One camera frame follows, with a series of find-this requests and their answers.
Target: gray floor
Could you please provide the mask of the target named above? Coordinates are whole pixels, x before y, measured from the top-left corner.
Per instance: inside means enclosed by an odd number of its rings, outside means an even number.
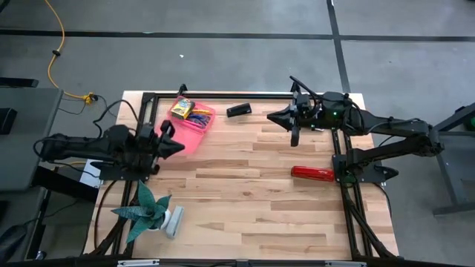
[[[325,0],[51,2],[68,30],[331,33]],[[335,0],[334,5],[341,34],[475,36],[475,2]],[[59,29],[43,1],[33,0],[12,1],[0,14],[0,27]],[[0,38],[0,76],[34,78],[39,87],[50,87],[46,67],[60,38]],[[342,46],[351,91],[363,93],[367,108],[375,114],[417,116],[437,123],[475,100],[474,42],[343,42]],[[67,91],[94,92],[109,102],[124,90],[177,89],[181,83],[191,90],[287,91],[288,75],[315,91],[342,90],[333,41],[325,40],[71,37],[53,75]],[[63,102],[62,107],[78,111],[81,104]],[[53,132],[93,136],[96,128],[91,120],[102,110],[98,103],[80,116],[59,113]],[[112,123],[108,117],[103,124]],[[383,137],[374,140],[379,143]],[[387,186],[400,254],[412,260],[475,265],[475,213],[432,215],[434,208],[449,204],[436,160],[404,156],[385,165],[401,172]],[[85,217],[90,212],[84,208]],[[55,226],[49,234],[52,241],[45,244],[51,255],[80,252],[85,236],[81,223],[74,231],[76,239],[65,240],[62,234],[73,225]]]

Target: wooden table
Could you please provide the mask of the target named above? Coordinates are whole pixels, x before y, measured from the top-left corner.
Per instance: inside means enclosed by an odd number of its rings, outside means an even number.
[[[126,91],[139,111],[141,91]],[[351,98],[364,108],[361,94]],[[191,156],[160,160],[161,170],[147,186],[156,198],[173,194],[171,210],[185,207],[175,240],[162,232],[145,232],[134,245],[134,258],[348,260],[350,248],[341,201],[333,182],[292,178],[294,165],[330,168],[333,143],[330,131],[301,131],[300,145],[290,147],[290,133],[266,119],[289,100],[200,99],[217,111],[216,120]],[[252,114],[226,117],[226,109],[250,102]],[[172,100],[161,99],[158,123]],[[136,122],[121,105],[118,124]],[[371,136],[352,138],[353,147],[371,148]],[[99,242],[117,221],[110,212],[120,206],[124,182],[117,182],[105,198],[99,218]],[[97,204],[107,187],[99,191]],[[387,248],[397,254],[396,240],[385,196],[372,184],[361,184],[367,221]],[[85,253],[94,249],[94,217]],[[123,251],[128,224],[122,236]],[[358,247],[363,251],[356,227]]]

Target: succulent plant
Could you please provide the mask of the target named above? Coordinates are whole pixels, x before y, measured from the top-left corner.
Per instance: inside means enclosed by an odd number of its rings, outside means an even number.
[[[135,240],[145,230],[156,229],[165,221],[165,212],[168,209],[171,195],[161,197],[155,202],[154,195],[147,186],[139,181],[138,206],[121,207],[112,210],[115,214],[135,221],[134,227],[127,236],[127,243]]]

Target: yellow cable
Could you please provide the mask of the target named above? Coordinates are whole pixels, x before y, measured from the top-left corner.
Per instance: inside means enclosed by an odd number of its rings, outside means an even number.
[[[86,165],[86,162],[69,162],[68,163],[69,165]],[[62,168],[62,167],[67,167],[67,165],[61,165],[61,166],[57,166],[58,168]]]
[[[61,33],[62,33],[61,44],[56,49],[56,51],[58,51],[58,53],[60,53],[63,45],[65,44],[65,28],[62,25],[62,22],[61,22],[61,19],[58,16],[58,13],[56,13],[56,11],[54,10],[54,8],[50,4],[50,2],[48,0],[45,0],[45,3],[48,5],[48,7],[51,9],[51,11],[53,11],[54,16],[56,17],[56,20],[58,21],[59,26],[61,27]],[[59,88],[59,86],[54,82],[53,77],[51,76],[51,68],[53,67],[53,64],[56,61],[57,57],[58,56],[54,53],[53,57],[51,58],[50,64],[47,67],[47,77],[49,78],[50,82],[54,85],[55,88]],[[92,103],[93,100],[91,98],[91,94],[93,94],[93,93],[89,93],[89,94],[84,95],[84,96],[78,96],[78,95],[75,95],[75,94],[72,94],[72,93],[65,92],[66,96],[76,98],[76,99],[82,99],[86,102],[86,104]]]

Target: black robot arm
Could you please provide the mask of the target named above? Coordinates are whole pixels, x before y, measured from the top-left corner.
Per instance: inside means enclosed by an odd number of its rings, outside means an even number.
[[[374,116],[352,101],[349,95],[326,92],[317,94],[302,82],[290,77],[294,82],[292,104],[282,111],[267,115],[267,119],[292,132],[291,146],[298,145],[301,128],[315,130],[339,129],[348,136],[386,134],[406,139],[390,145],[366,151],[353,148],[347,152],[346,169],[354,174],[361,173],[369,163],[395,156],[415,154],[435,156],[443,150],[438,133],[431,125],[420,119],[395,119]],[[302,94],[301,88],[308,94]]]
[[[141,125],[135,135],[125,125],[114,125],[100,138],[72,137],[54,134],[37,141],[34,150],[43,161],[79,157],[98,159],[92,166],[101,170],[100,179],[145,180],[149,174],[156,174],[160,167],[158,158],[166,159],[183,150],[184,145],[171,138],[174,127],[164,121],[158,136],[153,125]],[[36,150],[38,143],[43,146]]]

